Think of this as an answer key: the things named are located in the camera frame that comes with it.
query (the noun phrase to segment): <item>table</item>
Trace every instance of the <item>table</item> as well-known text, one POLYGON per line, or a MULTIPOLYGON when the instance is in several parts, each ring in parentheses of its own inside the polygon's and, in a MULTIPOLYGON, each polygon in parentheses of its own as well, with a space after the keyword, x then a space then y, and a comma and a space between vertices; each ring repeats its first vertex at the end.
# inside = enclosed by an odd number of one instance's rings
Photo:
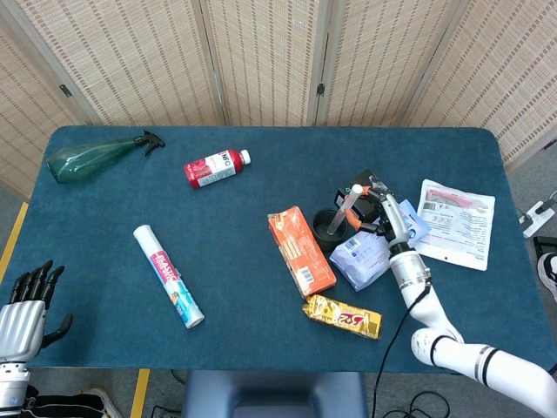
MULTIPOLYGON (((337 187, 365 168, 399 200, 419 201, 423 179, 494 195, 486 272, 425 258, 450 321, 482 342, 544 368, 557 350, 540 303, 497 142, 481 129, 163 127, 149 158, 136 150, 85 184, 59 185, 43 163, 0 300, 22 272, 54 259, 66 271, 47 331, 74 314, 68 335, 36 367, 377 371, 405 305, 391 272, 355 293, 338 275, 324 295, 384 315, 380 340, 308 320, 267 226, 297 205, 307 219, 332 207, 337 187), (226 148, 247 149, 242 173, 198 190, 183 165, 226 148), (150 224, 205 314, 186 330, 132 236, 150 224)), ((63 146, 126 138, 138 127, 66 126, 63 146)), ((419 363, 409 320, 386 371, 439 373, 419 363)))

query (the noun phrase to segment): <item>silver robotic hand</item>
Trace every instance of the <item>silver robotic hand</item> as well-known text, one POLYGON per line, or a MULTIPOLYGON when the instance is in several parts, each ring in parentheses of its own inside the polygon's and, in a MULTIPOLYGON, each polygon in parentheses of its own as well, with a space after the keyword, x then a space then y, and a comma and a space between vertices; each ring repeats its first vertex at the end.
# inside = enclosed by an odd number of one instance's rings
POLYGON ((393 195, 365 190, 380 204, 379 225, 362 224, 351 211, 346 220, 356 230, 385 235, 389 244, 391 269, 410 315, 427 328, 412 337, 416 358, 430 366, 443 367, 526 405, 546 418, 557 418, 557 382, 543 368, 530 361, 485 344, 465 344, 446 317, 433 289, 431 274, 419 254, 408 245, 408 230, 393 195))
POLYGON ((30 378, 25 363, 70 329, 73 317, 67 315, 57 331, 44 335, 50 300, 64 271, 60 266, 48 274, 51 267, 52 261, 48 261, 31 273, 22 274, 0 311, 0 417, 21 412, 30 378))

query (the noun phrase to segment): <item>trigger sprayer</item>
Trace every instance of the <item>trigger sprayer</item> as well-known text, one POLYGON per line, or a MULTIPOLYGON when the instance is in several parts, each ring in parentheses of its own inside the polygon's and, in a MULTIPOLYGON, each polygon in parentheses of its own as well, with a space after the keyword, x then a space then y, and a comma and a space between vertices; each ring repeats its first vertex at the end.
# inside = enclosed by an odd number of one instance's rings
POLYGON ((75 183, 116 164, 129 150, 147 143, 146 157, 155 148, 164 146, 161 138, 144 131, 135 138, 62 148, 46 160, 46 165, 58 183, 75 183))

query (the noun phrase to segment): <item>woven screen panel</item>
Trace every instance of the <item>woven screen panel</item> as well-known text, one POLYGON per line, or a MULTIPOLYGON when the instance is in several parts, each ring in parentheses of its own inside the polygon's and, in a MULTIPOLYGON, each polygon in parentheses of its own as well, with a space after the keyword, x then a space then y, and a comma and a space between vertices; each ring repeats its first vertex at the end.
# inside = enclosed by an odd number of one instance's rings
POLYGON ((348 0, 325 125, 388 126, 404 114, 456 2, 348 0))
POLYGON ((0 182, 33 192, 50 135, 77 121, 0 27, 0 182))
POLYGON ((304 125, 319 2, 207 0, 232 125, 304 125))
POLYGON ((487 128, 510 164, 557 124, 556 28, 554 0, 472 0, 409 125, 487 128))
POLYGON ((219 124, 190 2, 18 2, 105 124, 219 124))

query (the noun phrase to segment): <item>red bottle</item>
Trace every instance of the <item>red bottle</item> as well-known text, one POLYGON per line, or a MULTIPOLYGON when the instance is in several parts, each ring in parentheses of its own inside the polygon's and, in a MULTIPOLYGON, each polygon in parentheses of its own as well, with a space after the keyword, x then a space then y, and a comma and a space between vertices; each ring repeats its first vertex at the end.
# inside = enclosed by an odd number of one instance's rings
POLYGON ((185 175, 191 187, 197 189, 215 181, 226 179, 242 171, 252 162, 246 150, 225 150, 184 165, 185 175))

